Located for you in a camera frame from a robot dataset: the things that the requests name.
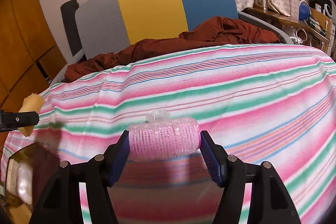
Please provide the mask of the large yellow sponge block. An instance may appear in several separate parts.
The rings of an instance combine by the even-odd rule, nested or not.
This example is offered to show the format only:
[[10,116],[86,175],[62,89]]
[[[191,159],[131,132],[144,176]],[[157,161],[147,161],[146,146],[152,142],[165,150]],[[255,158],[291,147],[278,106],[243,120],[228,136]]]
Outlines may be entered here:
[[32,93],[23,100],[23,104],[20,113],[35,112],[31,118],[30,125],[25,127],[20,127],[19,131],[25,137],[30,136],[33,133],[35,125],[39,122],[39,112],[44,104],[44,99],[38,94]]

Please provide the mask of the pink hair roller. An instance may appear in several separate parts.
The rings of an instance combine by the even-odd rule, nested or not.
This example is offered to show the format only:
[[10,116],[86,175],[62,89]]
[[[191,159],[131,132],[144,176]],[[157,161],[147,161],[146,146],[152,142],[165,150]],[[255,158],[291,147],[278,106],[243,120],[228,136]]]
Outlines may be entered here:
[[128,127],[130,157],[134,161],[167,160],[193,154],[201,146],[198,122],[191,117],[171,118],[153,110],[146,122]]

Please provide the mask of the golden metal tray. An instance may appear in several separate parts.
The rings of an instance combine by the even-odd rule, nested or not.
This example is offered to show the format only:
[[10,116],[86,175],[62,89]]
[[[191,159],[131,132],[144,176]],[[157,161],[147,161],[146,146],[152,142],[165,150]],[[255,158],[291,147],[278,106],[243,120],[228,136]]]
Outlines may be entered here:
[[9,157],[5,176],[5,213],[11,223],[29,223],[33,209],[59,163],[55,149],[37,142]]

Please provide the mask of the wooden wardrobe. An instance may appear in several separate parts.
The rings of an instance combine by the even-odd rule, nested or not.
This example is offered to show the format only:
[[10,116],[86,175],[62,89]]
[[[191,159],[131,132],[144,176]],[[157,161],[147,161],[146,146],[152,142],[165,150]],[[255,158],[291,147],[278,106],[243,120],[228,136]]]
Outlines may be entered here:
[[17,112],[32,93],[44,91],[66,60],[39,0],[1,0],[1,109]]

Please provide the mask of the striped pink green bed sheet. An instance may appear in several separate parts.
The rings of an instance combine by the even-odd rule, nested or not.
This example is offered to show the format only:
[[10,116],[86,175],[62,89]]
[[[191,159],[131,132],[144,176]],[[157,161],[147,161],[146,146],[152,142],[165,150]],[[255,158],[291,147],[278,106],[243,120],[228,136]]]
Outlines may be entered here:
[[38,142],[72,164],[115,143],[153,110],[191,117],[227,153],[269,161],[302,223],[335,198],[335,62],[306,46],[221,46],[173,53],[56,84],[30,137],[7,136],[1,158]]

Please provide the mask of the rust red blanket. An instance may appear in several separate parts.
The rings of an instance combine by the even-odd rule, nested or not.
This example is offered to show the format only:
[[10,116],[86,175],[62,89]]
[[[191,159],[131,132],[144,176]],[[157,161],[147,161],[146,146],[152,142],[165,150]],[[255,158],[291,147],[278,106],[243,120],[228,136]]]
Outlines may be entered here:
[[71,83],[90,73],[169,53],[227,44],[279,42],[280,39],[273,31],[256,27],[240,19],[214,16],[194,30],[180,33],[176,38],[143,39],[118,53],[101,53],[87,61],[71,64],[65,72],[64,82]]

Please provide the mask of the grey yellow blue headboard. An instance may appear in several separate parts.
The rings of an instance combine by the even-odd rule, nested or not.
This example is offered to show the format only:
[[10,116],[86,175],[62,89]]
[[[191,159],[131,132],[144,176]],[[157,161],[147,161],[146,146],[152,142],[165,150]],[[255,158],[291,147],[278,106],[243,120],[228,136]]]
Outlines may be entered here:
[[213,16],[238,18],[235,0],[88,0],[75,12],[88,59],[142,39],[175,38]]

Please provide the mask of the wooden bedside desk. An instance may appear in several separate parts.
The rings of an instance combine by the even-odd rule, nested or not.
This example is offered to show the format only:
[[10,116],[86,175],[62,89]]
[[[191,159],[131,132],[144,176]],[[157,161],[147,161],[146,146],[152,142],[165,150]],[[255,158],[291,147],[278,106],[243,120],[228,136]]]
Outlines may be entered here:
[[255,16],[256,18],[259,18],[264,21],[270,20],[270,22],[275,24],[276,26],[291,26],[293,28],[301,28],[305,30],[308,34],[311,34],[316,39],[323,42],[325,45],[330,45],[330,40],[324,36],[322,36],[320,33],[312,29],[308,24],[298,20],[295,17],[292,16],[285,16],[281,15],[279,13],[269,11],[269,10],[263,10],[257,7],[252,8],[246,8],[243,10],[243,12],[250,14],[252,16]]

